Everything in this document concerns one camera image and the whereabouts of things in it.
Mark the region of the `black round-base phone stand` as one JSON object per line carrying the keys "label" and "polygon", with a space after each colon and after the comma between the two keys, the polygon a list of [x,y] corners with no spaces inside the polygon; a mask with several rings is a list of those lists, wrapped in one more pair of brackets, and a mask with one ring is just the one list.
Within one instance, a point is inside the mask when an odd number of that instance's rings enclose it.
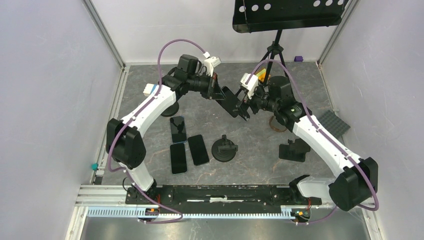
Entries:
{"label": "black round-base phone stand", "polygon": [[213,143],[211,153],[218,162],[226,163],[236,156],[238,149],[238,145],[229,140],[227,136],[223,134],[220,139]]}

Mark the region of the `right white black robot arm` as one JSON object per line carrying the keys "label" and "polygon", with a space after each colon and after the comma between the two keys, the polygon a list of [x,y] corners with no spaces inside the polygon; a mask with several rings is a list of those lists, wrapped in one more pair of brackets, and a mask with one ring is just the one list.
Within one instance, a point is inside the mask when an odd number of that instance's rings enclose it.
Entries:
{"label": "right white black robot arm", "polygon": [[354,207],[379,210],[377,162],[349,150],[319,123],[304,100],[294,96],[297,87],[292,86],[291,77],[274,76],[268,83],[265,89],[255,74],[245,73],[239,81],[244,97],[236,101],[236,112],[245,120],[250,117],[248,108],[254,114],[260,110],[272,112],[281,125],[318,154],[333,174],[332,178],[307,176],[299,180],[289,189],[289,199],[295,204],[310,197],[328,200],[343,211]]}

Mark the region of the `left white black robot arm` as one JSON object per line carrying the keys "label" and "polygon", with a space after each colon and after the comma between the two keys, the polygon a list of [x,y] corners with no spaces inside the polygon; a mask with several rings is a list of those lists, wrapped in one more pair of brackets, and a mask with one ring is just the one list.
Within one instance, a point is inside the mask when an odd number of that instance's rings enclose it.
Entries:
{"label": "left white black robot arm", "polygon": [[106,126],[107,163],[115,161],[126,171],[145,204],[157,198],[155,184],[144,163],[147,150],[143,141],[148,128],[167,109],[174,106],[188,92],[198,92],[208,100],[223,100],[215,68],[221,64],[216,56],[207,57],[202,66],[199,59],[184,54],[177,66],[162,76],[157,84],[147,84],[143,92],[147,98],[122,119],[112,118]]}

